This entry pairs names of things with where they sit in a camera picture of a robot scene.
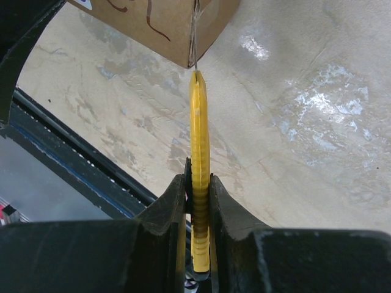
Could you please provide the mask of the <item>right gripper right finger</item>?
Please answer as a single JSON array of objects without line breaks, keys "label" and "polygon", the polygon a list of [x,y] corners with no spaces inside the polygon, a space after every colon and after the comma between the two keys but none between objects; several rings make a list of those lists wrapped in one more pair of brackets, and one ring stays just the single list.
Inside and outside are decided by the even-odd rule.
[{"label": "right gripper right finger", "polygon": [[213,292],[389,292],[381,231],[273,228],[210,182]]}]

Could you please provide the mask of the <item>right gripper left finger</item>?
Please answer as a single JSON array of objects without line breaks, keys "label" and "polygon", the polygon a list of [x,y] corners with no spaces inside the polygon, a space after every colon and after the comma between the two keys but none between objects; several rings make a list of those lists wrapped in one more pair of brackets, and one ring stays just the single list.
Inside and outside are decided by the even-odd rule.
[{"label": "right gripper left finger", "polygon": [[2,292],[183,292],[185,178],[133,219],[1,228]]}]

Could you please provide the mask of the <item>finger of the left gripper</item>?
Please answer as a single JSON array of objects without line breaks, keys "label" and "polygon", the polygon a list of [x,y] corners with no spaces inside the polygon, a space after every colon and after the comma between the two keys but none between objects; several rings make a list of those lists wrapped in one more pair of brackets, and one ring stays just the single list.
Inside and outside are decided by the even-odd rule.
[{"label": "finger of the left gripper", "polygon": [[33,47],[65,1],[1,1],[1,124],[8,125],[16,82]]}]

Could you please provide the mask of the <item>yellow utility knife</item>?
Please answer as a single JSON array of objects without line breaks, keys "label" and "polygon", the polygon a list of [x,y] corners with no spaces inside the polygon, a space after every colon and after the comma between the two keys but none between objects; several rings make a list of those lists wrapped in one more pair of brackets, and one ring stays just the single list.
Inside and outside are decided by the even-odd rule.
[{"label": "yellow utility knife", "polygon": [[194,71],[189,85],[192,191],[191,256],[193,278],[196,281],[205,281],[210,271],[208,190],[211,172],[206,84],[197,66],[197,20],[199,15],[200,2],[196,1],[191,22]]}]

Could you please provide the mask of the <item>brown cardboard express box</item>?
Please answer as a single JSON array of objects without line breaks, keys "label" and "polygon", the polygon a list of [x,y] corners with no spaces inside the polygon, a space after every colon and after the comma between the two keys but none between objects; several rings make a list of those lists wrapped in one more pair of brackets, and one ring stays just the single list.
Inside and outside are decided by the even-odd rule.
[{"label": "brown cardboard express box", "polygon": [[239,1],[225,0],[92,0],[71,4],[183,68],[191,68],[205,54],[239,7]]}]

